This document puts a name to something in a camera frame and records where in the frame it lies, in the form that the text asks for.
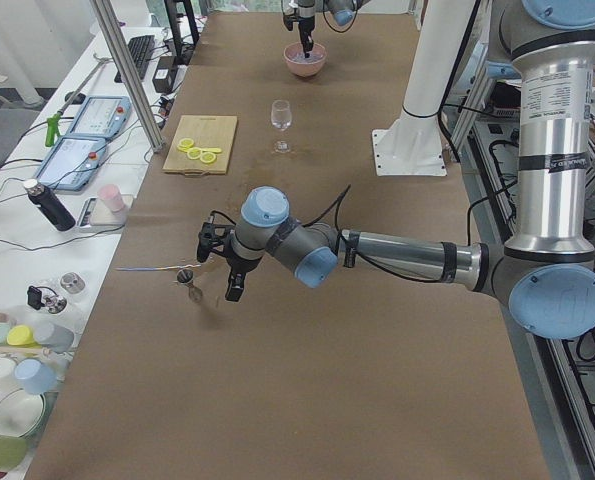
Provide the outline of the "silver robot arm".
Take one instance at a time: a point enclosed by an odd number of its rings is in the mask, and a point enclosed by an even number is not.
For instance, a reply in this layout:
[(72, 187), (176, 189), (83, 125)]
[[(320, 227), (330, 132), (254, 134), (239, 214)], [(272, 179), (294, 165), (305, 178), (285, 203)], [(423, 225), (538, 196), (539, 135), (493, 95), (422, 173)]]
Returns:
[(594, 246), (583, 233), (595, 1), (497, 1), (489, 50), (521, 78), (515, 230), (501, 245), (423, 242), (303, 224), (280, 190), (254, 189), (227, 230), (226, 297), (271, 255), (308, 287), (356, 258), (418, 283), (459, 283), (497, 299), (526, 331), (568, 340), (595, 329)]
[(316, 13), (329, 12), (339, 27), (352, 23), (359, 10), (366, 4), (366, 1), (315, 1), (298, 0), (290, 1), (289, 6), (284, 10), (283, 22), (285, 27), (291, 31), (297, 25), (300, 43), (303, 54), (306, 58), (310, 56), (314, 47), (312, 37), (316, 25)]

